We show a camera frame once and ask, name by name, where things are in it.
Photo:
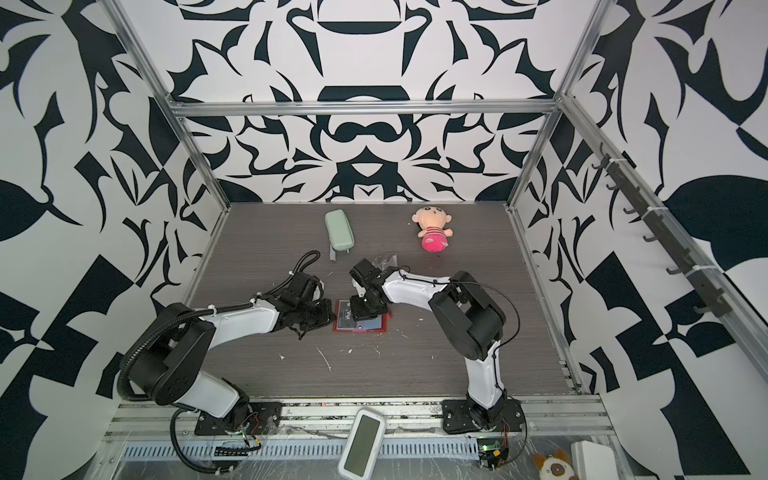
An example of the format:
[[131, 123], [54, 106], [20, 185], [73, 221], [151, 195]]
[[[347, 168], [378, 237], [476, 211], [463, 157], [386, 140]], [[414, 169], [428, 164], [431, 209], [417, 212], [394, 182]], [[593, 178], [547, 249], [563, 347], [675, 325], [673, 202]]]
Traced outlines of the clear plastic card box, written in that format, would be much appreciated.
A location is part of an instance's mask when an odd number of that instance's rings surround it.
[[386, 270], [390, 267], [398, 267], [398, 255], [396, 253], [387, 253], [376, 256], [372, 264], [380, 270]]

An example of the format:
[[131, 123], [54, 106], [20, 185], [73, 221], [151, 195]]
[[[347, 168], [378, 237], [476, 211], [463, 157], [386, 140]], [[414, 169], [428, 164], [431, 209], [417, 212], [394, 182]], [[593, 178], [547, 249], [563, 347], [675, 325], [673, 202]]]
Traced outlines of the red card holder wallet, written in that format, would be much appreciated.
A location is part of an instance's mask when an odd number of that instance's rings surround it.
[[355, 320], [348, 300], [336, 302], [335, 314], [333, 331], [337, 333], [384, 333], [387, 330], [387, 322], [392, 318], [392, 315], [387, 313], [373, 319]]

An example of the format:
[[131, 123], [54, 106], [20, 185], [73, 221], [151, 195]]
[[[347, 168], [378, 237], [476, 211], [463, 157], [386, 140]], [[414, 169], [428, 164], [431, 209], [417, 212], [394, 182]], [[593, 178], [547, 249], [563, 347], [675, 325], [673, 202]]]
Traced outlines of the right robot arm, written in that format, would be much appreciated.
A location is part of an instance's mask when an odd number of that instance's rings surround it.
[[429, 311], [451, 346], [465, 359], [470, 408], [492, 420], [506, 403], [499, 373], [499, 349], [506, 316], [488, 293], [490, 287], [459, 271], [451, 277], [430, 277], [404, 267], [385, 270], [363, 259], [351, 270], [356, 294], [350, 298], [353, 318], [383, 315], [392, 305]]

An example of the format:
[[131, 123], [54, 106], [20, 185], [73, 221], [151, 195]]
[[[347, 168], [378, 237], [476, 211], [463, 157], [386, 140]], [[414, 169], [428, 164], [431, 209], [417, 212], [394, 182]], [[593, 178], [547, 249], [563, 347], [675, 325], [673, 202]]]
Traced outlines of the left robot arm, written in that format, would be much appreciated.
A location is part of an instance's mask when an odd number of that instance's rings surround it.
[[304, 337], [335, 319], [323, 282], [301, 272], [293, 273], [281, 288], [258, 293], [242, 304], [195, 310], [174, 303], [124, 354], [117, 392], [126, 401], [197, 410], [232, 430], [251, 414], [250, 400], [239, 387], [203, 370], [208, 352], [240, 338], [283, 329]]

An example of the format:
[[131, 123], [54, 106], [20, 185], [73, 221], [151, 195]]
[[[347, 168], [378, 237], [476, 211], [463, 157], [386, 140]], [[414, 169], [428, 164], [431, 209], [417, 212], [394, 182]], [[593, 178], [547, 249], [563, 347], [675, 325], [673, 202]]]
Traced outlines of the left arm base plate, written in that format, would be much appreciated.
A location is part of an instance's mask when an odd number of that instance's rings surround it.
[[202, 412], [194, 429], [196, 436], [218, 436], [244, 432], [258, 436], [274, 431], [281, 422], [284, 404], [279, 401], [258, 401], [245, 405], [239, 402], [222, 418]]

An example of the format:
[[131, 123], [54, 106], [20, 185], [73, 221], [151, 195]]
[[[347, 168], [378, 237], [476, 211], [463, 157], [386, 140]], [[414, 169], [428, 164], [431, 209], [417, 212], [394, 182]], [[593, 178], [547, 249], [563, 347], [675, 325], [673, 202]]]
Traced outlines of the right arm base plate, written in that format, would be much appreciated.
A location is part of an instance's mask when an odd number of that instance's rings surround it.
[[502, 396], [490, 409], [483, 408], [469, 397], [446, 399], [441, 402], [442, 429], [446, 434], [474, 432], [522, 432], [526, 420], [518, 400]]

